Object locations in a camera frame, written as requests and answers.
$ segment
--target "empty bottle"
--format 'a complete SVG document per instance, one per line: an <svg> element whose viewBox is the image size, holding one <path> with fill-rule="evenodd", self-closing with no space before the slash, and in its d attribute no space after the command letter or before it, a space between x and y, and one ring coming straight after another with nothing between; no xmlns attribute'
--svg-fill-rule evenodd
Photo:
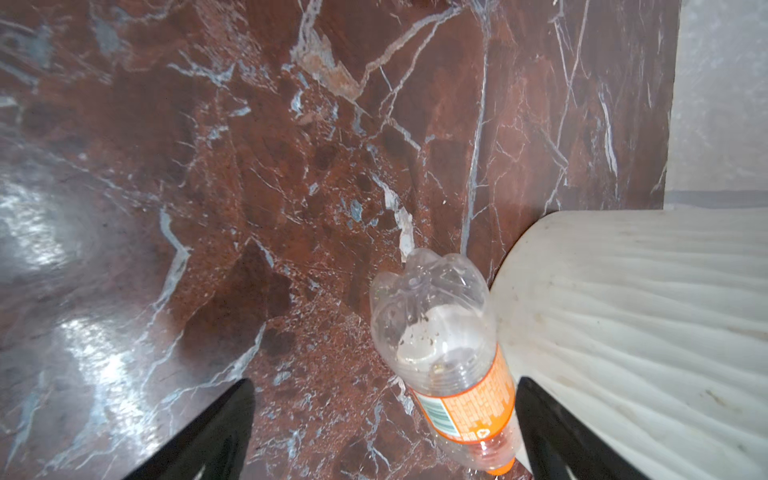
<svg viewBox="0 0 768 480"><path fill-rule="evenodd" d="M440 449L466 467L508 472L522 443L515 383L477 268L417 249L402 275L376 275L370 298L376 349L411 389Z"/></svg>

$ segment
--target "red marble floor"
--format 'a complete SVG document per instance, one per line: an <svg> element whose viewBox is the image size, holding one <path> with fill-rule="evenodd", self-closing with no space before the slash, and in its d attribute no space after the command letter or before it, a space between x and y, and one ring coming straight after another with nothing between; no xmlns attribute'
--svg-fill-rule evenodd
<svg viewBox="0 0 768 480"><path fill-rule="evenodd" d="M484 476L380 361L368 285L661 207L679 8L0 3L4 478L121 478L242 376L243 478Z"/></svg>

